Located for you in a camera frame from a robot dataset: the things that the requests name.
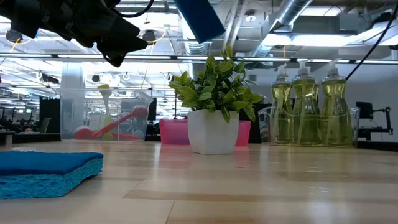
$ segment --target pink container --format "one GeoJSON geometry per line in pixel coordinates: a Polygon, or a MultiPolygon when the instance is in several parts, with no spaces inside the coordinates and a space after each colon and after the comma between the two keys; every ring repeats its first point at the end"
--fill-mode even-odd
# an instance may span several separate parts
{"type": "MultiPolygon", "coordinates": [[[[239,121],[239,133],[236,146],[249,144],[250,121],[239,121]]],[[[189,145],[188,120],[161,119],[160,139],[165,145],[189,145]]]]}

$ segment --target desk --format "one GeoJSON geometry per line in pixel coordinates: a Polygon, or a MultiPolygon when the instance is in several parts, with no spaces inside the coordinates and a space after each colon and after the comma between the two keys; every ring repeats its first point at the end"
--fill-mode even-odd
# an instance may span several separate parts
{"type": "Polygon", "coordinates": [[[62,198],[2,200],[2,224],[398,223],[396,152],[250,144],[204,156],[159,142],[13,146],[102,152],[104,168],[62,198]]]}

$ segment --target white pot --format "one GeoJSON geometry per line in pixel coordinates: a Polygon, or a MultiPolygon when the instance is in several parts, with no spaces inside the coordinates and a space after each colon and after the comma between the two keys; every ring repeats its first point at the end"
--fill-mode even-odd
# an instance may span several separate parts
{"type": "Polygon", "coordinates": [[[197,110],[188,113],[188,137],[192,150],[200,154],[231,154],[239,130],[239,114],[230,111],[227,123],[221,110],[210,113],[197,110]]]}

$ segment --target clear plastic bottle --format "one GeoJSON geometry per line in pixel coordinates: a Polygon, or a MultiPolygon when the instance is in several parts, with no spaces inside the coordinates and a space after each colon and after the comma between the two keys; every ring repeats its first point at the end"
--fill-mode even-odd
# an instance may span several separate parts
{"type": "Polygon", "coordinates": [[[291,144],[293,142],[293,109],[290,104],[292,83],[286,81],[286,64],[278,68],[276,81],[272,83],[271,143],[291,144]]]}
{"type": "Polygon", "coordinates": [[[322,80],[325,100],[321,110],[322,144],[352,145],[351,115],[344,98],[346,79],[338,74],[335,60],[329,63],[328,76],[322,80]]]}
{"type": "Polygon", "coordinates": [[[319,107],[315,100],[315,78],[305,62],[300,62],[298,75],[293,79],[296,100],[293,108],[294,144],[313,146],[321,143],[319,107]]]}

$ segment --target dish soap bottle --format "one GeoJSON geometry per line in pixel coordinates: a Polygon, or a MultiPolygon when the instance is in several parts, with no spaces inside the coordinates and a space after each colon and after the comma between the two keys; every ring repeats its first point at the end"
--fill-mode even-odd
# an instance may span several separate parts
{"type": "Polygon", "coordinates": [[[328,76],[322,80],[325,100],[321,110],[322,144],[350,146],[352,144],[351,115],[344,98],[346,78],[338,74],[336,60],[329,63],[328,76]]]}
{"type": "Polygon", "coordinates": [[[319,108],[315,100],[315,78],[300,62],[298,75],[293,79],[293,89],[296,95],[293,107],[294,144],[313,146],[321,143],[319,108]]]}
{"type": "Polygon", "coordinates": [[[278,75],[272,87],[271,143],[291,144],[293,141],[293,109],[290,104],[292,83],[286,81],[286,64],[278,67],[278,75]]]}

